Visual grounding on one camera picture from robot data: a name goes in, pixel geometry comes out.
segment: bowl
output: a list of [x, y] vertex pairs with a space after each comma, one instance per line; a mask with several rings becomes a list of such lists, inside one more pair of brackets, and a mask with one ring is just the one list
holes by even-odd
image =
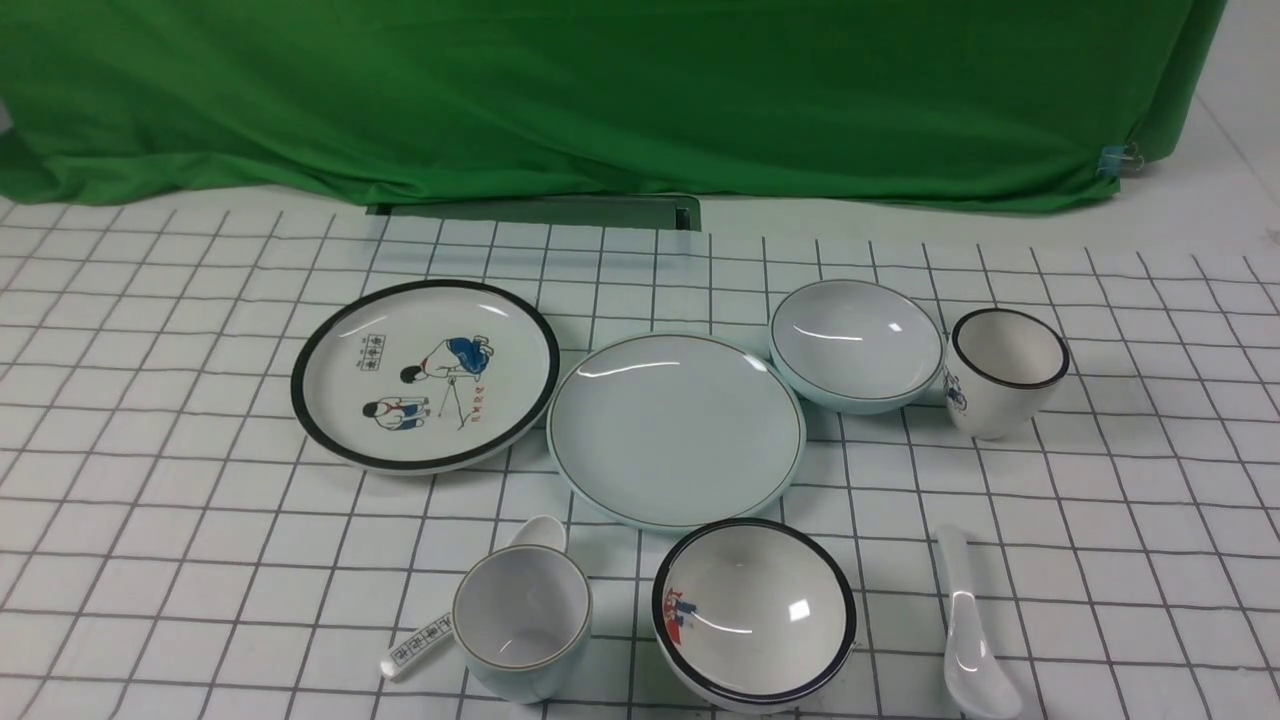
[[768, 363], [736, 345], [644, 334], [564, 377], [547, 445], [579, 501], [684, 534], [755, 515], [782, 495], [800, 468], [804, 410]]
[[905, 295], [861, 281], [822, 281], [778, 305], [769, 352], [805, 398], [874, 415], [920, 396], [942, 373], [942, 333]]
[[653, 624], [676, 676], [742, 715], [799, 705], [854, 647], [849, 580], [817, 542], [780, 523], [735, 519], [690, 533], [653, 584]]

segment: cup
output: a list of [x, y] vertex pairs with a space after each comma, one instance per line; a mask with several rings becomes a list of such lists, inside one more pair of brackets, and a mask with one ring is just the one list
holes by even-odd
[[1066, 341], [1036, 318], [987, 307], [951, 329], [947, 413], [960, 432], [996, 439], [1044, 406], [1071, 366]]
[[467, 669], [521, 705], [554, 694], [591, 638], [591, 587], [567, 555], [538, 544], [499, 550], [462, 578], [453, 633]]

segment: white bowl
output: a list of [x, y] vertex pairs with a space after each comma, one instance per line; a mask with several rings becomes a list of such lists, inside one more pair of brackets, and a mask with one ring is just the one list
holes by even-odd
[[566, 375], [547, 414], [552, 457], [581, 500], [668, 533], [763, 510], [791, 484], [804, 442], [782, 378], [703, 336], [611, 345]]
[[520, 297], [421, 281], [324, 322], [293, 365], [293, 411], [314, 441], [383, 474], [444, 473], [502, 451], [550, 401], [559, 347]]
[[742, 715], [797, 705], [849, 657], [858, 629], [844, 571], [804, 533], [772, 520], [713, 523], [658, 568], [654, 632], [676, 675]]
[[942, 372], [942, 333], [904, 295], [823, 281], [788, 295], [769, 323], [769, 352], [804, 397], [837, 413], [896, 410]]

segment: white plate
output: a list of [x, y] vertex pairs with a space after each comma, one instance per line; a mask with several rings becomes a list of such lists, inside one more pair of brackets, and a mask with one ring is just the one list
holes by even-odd
[[751, 515], [795, 477], [804, 414], [763, 360], [721, 340], [649, 334], [589, 356], [547, 419], [570, 487], [628, 525], [687, 532]]
[[293, 366], [293, 411], [353, 465], [444, 473], [524, 434], [558, 372], [556, 336], [524, 300], [421, 281], [362, 297], [320, 325]]

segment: white spoon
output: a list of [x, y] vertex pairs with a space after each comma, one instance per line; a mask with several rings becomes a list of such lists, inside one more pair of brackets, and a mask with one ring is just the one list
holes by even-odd
[[978, 603], [973, 597], [973, 571], [969, 543], [955, 525], [940, 525], [933, 537], [942, 551], [942, 565], [951, 593], [947, 621], [947, 652], [942, 676], [960, 710], [974, 720], [1012, 720], [1023, 712], [1023, 698], [996, 656], [982, 629]]
[[[536, 518], [530, 518], [516, 530], [507, 547], [516, 544], [541, 544], [564, 552], [567, 543], [568, 536], [566, 536], [564, 525], [559, 520], [550, 515], [538, 515]], [[419, 628], [412, 635], [404, 638], [404, 642], [388, 650], [378, 661], [378, 666], [381, 669], [383, 676], [388, 680], [396, 680], [416, 665], [426, 655], [428, 650], [452, 637], [453, 614], [445, 612], [422, 628]]]

